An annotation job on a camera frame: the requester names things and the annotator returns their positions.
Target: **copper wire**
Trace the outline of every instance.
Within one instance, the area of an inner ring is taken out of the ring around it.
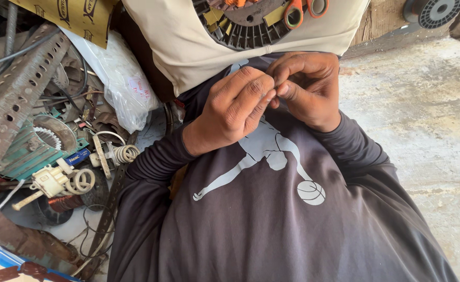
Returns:
[[[80,195],[53,197],[49,199],[49,205],[55,212],[65,212],[84,205]]]

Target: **fingernail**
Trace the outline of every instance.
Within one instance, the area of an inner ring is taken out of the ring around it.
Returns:
[[[278,91],[277,91],[277,95],[278,96],[283,96],[285,95],[286,93],[289,92],[289,85],[286,85],[285,87],[282,87],[282,88],[279,88]]]

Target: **beige cloth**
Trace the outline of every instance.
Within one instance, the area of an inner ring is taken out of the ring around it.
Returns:
[[[235,51],[215,42],[191,0],[123,0],[153,51],[157,68],[176,97],[227,66],[272,52],[324,51],[342,55],[350,46],[369,0],[331,0],[320,19],[305,13],[301,26],[274,45]]]

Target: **white plastic bag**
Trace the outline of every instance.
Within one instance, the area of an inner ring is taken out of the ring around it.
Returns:
[[[71,31],[61,30],[104,83],[104,98],[115,108],[120,126],[130,134],[142,130],[148,112],[160,103],[122,36],[109,31],[105,50]]]

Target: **orange scissors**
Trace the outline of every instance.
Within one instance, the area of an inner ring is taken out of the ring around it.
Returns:
[[[324,2],[324,7],[318,13],[314,10],[314,5],[317,2]],[[307,0],[307,7],[310,16],[314,19],[318,19],[323,16],[329,7],[329,0]],[[301,0],[291,0],[291,3],[284,11],[284,21],[288,29],[293,30],[298,28],[303,22],[303,8]]]

